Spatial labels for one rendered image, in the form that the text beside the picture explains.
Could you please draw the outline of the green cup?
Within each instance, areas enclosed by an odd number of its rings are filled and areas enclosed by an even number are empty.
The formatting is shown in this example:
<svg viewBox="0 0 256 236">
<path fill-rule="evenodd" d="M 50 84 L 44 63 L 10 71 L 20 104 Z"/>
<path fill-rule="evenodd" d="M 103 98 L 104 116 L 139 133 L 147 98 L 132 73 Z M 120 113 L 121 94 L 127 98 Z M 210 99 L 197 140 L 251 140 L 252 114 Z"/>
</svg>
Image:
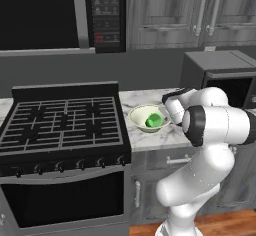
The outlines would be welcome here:
<svg viewBox="0 0 256 236">
<path fill-rule="evenodd" d="M 158 113 L 151 113 L 145 121 L 145 125 L 150 128 L 162 125 L 162 116 Z"/>
</svg>

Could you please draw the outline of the black hob grate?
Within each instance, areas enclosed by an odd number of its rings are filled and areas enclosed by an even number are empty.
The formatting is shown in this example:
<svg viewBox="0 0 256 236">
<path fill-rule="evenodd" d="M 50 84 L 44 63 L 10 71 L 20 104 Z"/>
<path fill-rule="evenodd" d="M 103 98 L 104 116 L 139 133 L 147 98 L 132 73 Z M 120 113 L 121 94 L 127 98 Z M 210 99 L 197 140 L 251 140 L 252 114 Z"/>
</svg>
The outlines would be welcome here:
<svg viewBox="0 0 256 236">
<path fill-rule="evenodd" d="M 112 97 L 20 102 L 0 135 L 0 153 L 48 152 L 123 143 Z"/>
</svg>

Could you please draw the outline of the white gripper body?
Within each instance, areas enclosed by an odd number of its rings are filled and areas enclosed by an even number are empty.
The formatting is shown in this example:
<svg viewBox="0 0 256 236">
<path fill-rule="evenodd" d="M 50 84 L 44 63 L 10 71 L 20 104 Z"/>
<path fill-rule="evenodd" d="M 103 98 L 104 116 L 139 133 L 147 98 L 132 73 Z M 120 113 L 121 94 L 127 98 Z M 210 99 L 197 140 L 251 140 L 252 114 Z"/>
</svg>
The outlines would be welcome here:
<svg viewBox="0 0 256 236">
<path fill-rule="evenodd" d="M 167 110 L 175 125 L 181 125 L 184 116 L 184 108 L 180 103 L 171 103 L 167 105 Z"/>
</svg>

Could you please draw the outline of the grey countertop toaster oven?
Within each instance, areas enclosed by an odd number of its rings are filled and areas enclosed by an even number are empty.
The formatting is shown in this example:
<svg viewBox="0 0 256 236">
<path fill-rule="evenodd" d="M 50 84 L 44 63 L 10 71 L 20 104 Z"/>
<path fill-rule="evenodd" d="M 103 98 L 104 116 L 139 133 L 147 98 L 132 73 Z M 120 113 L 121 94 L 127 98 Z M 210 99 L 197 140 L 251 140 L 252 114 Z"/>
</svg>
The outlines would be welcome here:
<svg viewBox="0 0 256 236">
<path fill-rule="evenodd" d="M 230 106 L 256 109 L 256 60 L 238 50 L 186 52 L 179 87 L 218 87 Z"/>
</svg>

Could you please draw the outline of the black oven door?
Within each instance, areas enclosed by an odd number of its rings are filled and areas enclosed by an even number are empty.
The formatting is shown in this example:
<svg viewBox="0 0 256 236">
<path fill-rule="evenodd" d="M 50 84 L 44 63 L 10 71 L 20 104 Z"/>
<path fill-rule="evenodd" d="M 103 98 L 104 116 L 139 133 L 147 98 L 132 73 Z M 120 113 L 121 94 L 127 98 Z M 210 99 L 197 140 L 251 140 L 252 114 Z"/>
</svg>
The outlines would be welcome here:
<svg viewBox="0 0 256 236">
<path fill-rule="evenodd" d="M 0 236 L 129 236 L 130 171 L 83 181 L 0 184 Z"/>
</svg>

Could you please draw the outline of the black gas stove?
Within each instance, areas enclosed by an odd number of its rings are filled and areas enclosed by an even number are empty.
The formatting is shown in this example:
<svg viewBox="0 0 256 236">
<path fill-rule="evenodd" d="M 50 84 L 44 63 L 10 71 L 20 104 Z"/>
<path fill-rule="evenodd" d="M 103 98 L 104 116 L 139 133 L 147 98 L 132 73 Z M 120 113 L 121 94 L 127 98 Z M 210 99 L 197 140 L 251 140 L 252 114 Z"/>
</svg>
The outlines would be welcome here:
<svg viewBox="0 0 256 236">
<path fill-rule="evenodd" d="M 67 100 L 81 98 L 112 97 L 116 103 L 123 143 L 95 148 L 66 149 L 48 152 L 31 153 L 0 153 L 0 177 L 15 176 L 15 169 L 24 169 L 22 175 L 38 174 L 35 171 L 37 165 L 44 165 L 45 172 L 57 171 L 55 166 L 58 162 L 65 163 L 65 171 L 78 169 L 76 163 L 84 159 L 87 168 L 98 168 L 96 161 L 104 158 L 106 166 L 117 166 L 117 158 L 125 157 L 126 165 L 131 167 L 131 144 L 129 141 L 124 115 L 119 99 L 119 87 L 117 82 L 96 82 L 96 83 L 74 83 L 19 86 L 12 90 L 13 104 L 0 126 L 0 135 L 10 120 L 17 104 L 20 102 L 46 101 L 46 100 Z"/>
</svg>

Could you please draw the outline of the grey drawer front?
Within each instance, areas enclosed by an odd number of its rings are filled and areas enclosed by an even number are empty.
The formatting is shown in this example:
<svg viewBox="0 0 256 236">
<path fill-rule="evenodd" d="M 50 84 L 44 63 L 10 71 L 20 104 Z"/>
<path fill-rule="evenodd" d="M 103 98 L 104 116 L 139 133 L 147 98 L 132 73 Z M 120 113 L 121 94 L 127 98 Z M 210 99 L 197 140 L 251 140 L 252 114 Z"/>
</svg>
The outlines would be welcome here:
<svg viewBox="0 0 256 236">
<path fill-rule="evenodd" d="M 148 170 L 156 170 L 185 165 L 186 163 L 168 165 L 166 163 L 167 156 L 170 156 L 171 159 L 182 159 L 188 157 L 192 158 L 197 151 L 198 149 L 194 147 L 181 147 L 149 151 L 147 154 L 146 168 Z"/>
</svg>

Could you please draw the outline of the black overhead microwave oven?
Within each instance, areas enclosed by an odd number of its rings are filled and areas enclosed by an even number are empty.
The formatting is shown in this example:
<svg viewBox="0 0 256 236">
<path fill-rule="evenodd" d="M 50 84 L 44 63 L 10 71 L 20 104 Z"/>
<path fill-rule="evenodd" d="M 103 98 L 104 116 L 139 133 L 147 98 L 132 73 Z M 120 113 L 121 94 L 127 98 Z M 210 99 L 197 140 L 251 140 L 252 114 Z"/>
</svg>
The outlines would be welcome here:
<svg viewBox="0 0 256 236">
<path fill-rule="evenodd" d="M 74 0 L 0 0 L 0 56 L 124 52 L 126 0 L 86 0 L 86 12 L 82 49 Z"/>
</svg>

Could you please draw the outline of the cream bowl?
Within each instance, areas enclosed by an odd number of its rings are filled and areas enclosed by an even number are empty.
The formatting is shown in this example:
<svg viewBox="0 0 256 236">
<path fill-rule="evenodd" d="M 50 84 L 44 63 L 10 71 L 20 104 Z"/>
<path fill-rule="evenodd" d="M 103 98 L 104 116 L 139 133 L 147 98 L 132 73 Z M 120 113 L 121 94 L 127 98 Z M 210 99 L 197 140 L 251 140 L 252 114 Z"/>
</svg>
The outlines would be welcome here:
<svg viewBox="0 0 256 236">
<path fill-rule="evenodd" d="M 162 125 L 155 128 L 150 128 L 145 125 L 145 121 L 151 113 L 158 113 L 162 116 Z M 130 121 L 141 131 L 145 133 L 155 133 L 160 129 L 171 124 L 171 118 L 167 110 L 162 105 L 144 104 L 133 108 L 128 113 Z"/>
</svg>

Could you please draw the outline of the grey wood cupboard door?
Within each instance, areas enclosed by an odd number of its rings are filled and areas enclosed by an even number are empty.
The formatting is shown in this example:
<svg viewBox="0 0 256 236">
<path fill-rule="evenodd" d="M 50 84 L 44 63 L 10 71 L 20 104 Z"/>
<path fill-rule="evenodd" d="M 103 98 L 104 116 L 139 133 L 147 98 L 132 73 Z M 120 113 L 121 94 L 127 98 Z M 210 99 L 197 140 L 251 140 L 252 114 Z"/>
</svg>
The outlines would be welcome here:
<svg viewBox="0 0 256 236">
<path fill-rule="evenodd" d="M 220 0 L 214 34 L 209 37 L 215 0 L 206 0 L 200 43 L 202 46 L 256 45 L 256 0 Z"/>
<path fill-rule="evenodd" d="M 200 0 L 127 0 L 127 48 L 196 47 Z"/>
</svg>

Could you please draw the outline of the grey base cupboard door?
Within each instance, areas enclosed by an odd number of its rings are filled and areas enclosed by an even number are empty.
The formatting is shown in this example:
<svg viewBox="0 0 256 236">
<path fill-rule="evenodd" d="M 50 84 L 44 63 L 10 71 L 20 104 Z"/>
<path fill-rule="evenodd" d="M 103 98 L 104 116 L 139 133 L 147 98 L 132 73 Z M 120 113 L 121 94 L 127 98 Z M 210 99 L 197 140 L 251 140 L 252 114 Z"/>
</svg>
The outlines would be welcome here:
<svg viewBox="0 0 256 236">
<path fill-rule="evenodd" d="M 235 165 L 221 183 L 216 206 L 224 210 L 251 208 L 256 196 L 256 143 L 233 148 Z"/>
<path fill-rule="evenodd" d="M 135 207 L 135 180 L 141 184 L 140 206 Z M 160 177 L 152 174 L 133 175 L 131 179 L 130 224 L 141 225 L 162 222 L 168 209 L 156 197 L 156 184 Z"/>
</svg>

